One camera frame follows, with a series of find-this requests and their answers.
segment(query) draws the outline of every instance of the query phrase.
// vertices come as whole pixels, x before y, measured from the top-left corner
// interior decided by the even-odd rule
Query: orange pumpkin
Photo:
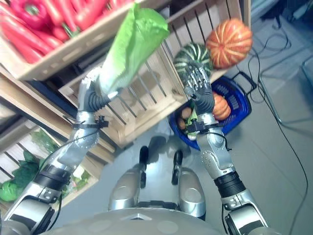
[[[245,59],[251,50],[252,32],[239,19],[226,20],[211,32],[206,47],[215,68],[229,68]]]
[[[223,121],[230,115],[230,106],[228,105],[226,99],[223,96],[215,92],[213,93],[213,95],[215,101],[213,115],[216,120]]]

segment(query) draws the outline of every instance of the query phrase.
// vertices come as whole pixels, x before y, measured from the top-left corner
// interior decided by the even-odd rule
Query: basket handle
[[[251,90],[249,92],[246,92],[244,89],[242,89],[246,95],[250,94],[252,91],[254,91],[258,87],[257,84],[252,80],[252,78],[242,71],[239,71],[235,76],[231,78],[231,80],[234,80],[234,78],[237,77],[239,74],[251,84]]]

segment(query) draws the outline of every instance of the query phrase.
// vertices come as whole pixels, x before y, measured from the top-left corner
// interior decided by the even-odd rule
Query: tiled floor
[[[288,128],[283,127],[283,130],[298,153],[310,184],[308,198],[300,211],[293,235],[311,235],[313,88],[299,71],[299,66],[313,51],[308,49],[309,43],[301,38],[296,29],[284,20],[283,28],[290,38],[292,47],[273,58],[262,60],[261,70],[285,56],[290,56],[289,60],[269,70],[267,72],[269,76],[265,81],[282,119],[309,118],[307,121],[290,124]],[[257,23],[253,31],[263,42],[276,32],[270,21]],[[281,39],[275,39],[269,46],[278,47],[283,44]],[[301,47],[307,49],[291,57]],[[247,61],[248,58],[239,64],[239,68],[246,72],[248,72]],[[254,79],[257,77],[257,69],[257,62],[253,61],[251,70]],[[233,68],[228,76],[231,77],[235,73],[237,70]],[[254,99],[260,99],[257,91],[254,91],[252,96]],[[227,135],[229,146],[233,149],[232,159],[242,181],[251,190],[269,224],[282,234],[288,234],[292,218],[304,194],[304,175],[266,104],[253,102],[251,104],[252,113]],[[218,191],[201,165],[199,153],[190,150],[173,136],[167,120],[161,121],[140,136],[133,146],[118,156],[114,164],[105,167],[97,185],[63,208],[57,226],[105,211],[116,181],[128,168],[138,162],[138,153],[143,145],[149,145],[152,163],[147,167],[147,187],[141,191],[140,199],[176,201],[177,189],[171,185],[173,154],[177,148],[183,148],[185,153],[183,165],[197,173],[206,195],[206,221],[223,232]]]

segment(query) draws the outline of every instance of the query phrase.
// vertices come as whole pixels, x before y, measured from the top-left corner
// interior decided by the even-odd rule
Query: lettuce
[[[160,14],[135,3],[101,66],[97,77],[101,95],[127,87],[141,65],[168,35],[168,25]]]

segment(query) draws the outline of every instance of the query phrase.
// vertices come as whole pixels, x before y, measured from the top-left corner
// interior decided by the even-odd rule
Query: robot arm
[[[87,75],[81,82],[78,98],[78,113],[69,140],[48,158],[42,170],[6,213],[1,234],[37,235],[47,230],[55,212],[51,204],[60,198],[71,174],[88,150],[98,142],[98,130],[108,126],[102,118],[95,120],[94,112],[110,99],[97,96],[91,76]]]
[[[222,128],[212,112],[214,97],[204,70],[191,65],[185,92],[194,100],[198,121],[189,127],[197,132],[201,160],[221,195],[228,231],[231,235],[247,235],[259,227],[268,227],[250,191],[246,189],[231,160]]]

